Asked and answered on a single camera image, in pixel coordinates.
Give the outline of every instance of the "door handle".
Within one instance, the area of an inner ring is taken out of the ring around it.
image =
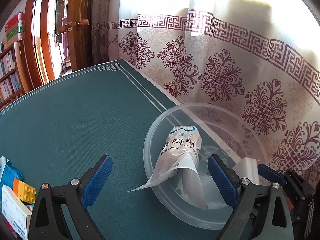
[[[76,19],[75,26],[77,30],[79,30],[80,27],[89,26],[89,19],[82,19],[81,21]]]
[[[59,27],[59,33],[66,33],[67,32],[67,25],[62,25]]]

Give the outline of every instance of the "plastic bowl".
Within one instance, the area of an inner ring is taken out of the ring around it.
[[[205,229],[222,229],[232,207],[226,205],[208,172],[208,157],[216,153],[232,168],[244,157],[259,163],[267,160],[266,152],[255,132],[237,115],[214,105],[188,103],[174,106],[162,113],[151,125],[144,143],[143,161],[148,179],[153,173],[159,153],[174,126],[196,126],[203,140],[198,173],[207,203],[203,211],[182,191],[181,172],[152,187],[160,202],[184,222]]]

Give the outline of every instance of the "blue package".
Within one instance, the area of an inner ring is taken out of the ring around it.
[[[13,179],[22,180],[21,171],[12,165],[6,157],[0,158],[0,200],[2,196],[2,185],[6,185],[12,189]]]

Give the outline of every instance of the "curtain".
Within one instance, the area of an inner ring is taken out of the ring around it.
[[[96,64],[123,58],[182,103],[228,109],[258,134],[266,164],[319,181],[320,27],[302,0],[100,4]]]

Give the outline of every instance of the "metal screw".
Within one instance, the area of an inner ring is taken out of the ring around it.
[[[247,179],[247,178],[243,178],[243,179],[241,179],[241,182],[242,182],[243,184],[245,184],[245,185],[249,185],[250,180]]]
[[[272,186],[273,186],[274,188],[280,188],[280,185],[279,185],[279,183],[277,183],[277,182],[274,182],[274,183],[272,184]]]
[[[70,181],[71,185],[78,185],[79,183],[79,179],[73,179],[72,181]]]
[[[49,187],[49,184],[48,184],[48,183],[44,183],[44,184],[41,186],[42,189],[47,189],[48,187]]]

